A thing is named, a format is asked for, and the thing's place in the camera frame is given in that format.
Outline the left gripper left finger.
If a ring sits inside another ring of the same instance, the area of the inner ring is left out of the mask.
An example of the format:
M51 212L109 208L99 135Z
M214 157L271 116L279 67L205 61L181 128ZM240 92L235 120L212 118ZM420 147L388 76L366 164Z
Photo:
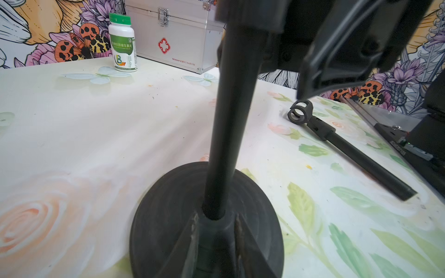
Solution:
M193 278L199 250L199 216L192 213L156 278Z

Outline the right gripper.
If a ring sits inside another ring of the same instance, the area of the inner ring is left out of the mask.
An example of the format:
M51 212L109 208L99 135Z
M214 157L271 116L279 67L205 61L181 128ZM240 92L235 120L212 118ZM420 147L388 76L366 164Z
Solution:
M389 70L431 1L219 1L219 97L250 96L261 73L298 73L296 97L361 85Z

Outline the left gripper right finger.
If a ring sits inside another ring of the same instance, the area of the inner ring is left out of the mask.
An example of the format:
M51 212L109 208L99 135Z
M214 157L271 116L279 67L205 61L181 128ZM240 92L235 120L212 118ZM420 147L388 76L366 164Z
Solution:
M238 278L275 278L245 219L237 214L234 223L236 275Z

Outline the black round stand base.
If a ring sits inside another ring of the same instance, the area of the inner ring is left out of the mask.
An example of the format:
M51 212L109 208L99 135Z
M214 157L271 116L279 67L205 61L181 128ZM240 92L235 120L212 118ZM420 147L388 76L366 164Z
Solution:
M226 213L208 219L202 210L207 163L194 162L162 176L141 201L130 232L133 276L155 278L167 261L192 213L199 216L199 250L193 278L237 278L235 216L246 221L276 278L284 266L284 246L278 217L266 194L246 174L236 171Z

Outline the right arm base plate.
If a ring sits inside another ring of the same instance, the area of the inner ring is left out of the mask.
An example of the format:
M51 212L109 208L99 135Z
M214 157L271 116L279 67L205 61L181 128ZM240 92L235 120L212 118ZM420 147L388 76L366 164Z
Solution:
M416 170L442 197L445 196L445 162L435 158L426 161L398 143L407 135L405 130L377 123L375 130Z

